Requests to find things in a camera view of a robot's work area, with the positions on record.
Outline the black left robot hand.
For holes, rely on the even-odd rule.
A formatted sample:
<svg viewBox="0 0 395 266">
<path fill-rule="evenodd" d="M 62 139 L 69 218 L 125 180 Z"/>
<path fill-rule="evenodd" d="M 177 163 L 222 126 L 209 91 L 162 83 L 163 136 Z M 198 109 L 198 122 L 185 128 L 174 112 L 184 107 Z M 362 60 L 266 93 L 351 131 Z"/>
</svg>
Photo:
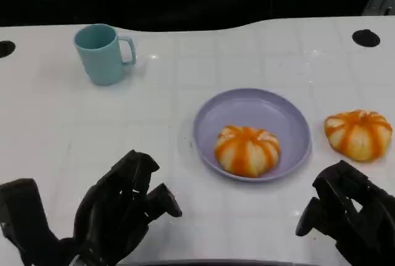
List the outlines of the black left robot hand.
<svg viewBox="0 0 395 266">
<path fill-rule="evenodd" d="M 163 183 L 149 189 L 159 170 L 148 154 L 131 150 L 90 187 L 78 206 L 73 237 L 86 265 L 116 265 L 164 214 L 181 217 L 175 196 Z"/>
</svg>

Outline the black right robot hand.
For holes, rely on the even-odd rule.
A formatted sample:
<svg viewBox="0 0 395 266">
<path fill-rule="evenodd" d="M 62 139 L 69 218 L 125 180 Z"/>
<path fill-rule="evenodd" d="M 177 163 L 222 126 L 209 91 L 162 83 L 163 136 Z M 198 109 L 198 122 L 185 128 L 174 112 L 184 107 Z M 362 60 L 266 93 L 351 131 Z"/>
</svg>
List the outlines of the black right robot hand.
<svg viewBox="0 0 395 266">
<path fill-rule="evenodd" d="M 394 265 L 394 196 L 344 160 L 322 170 L 297 236 L 312 229 L 330 236 L 351 265 Z"/>
</svg>

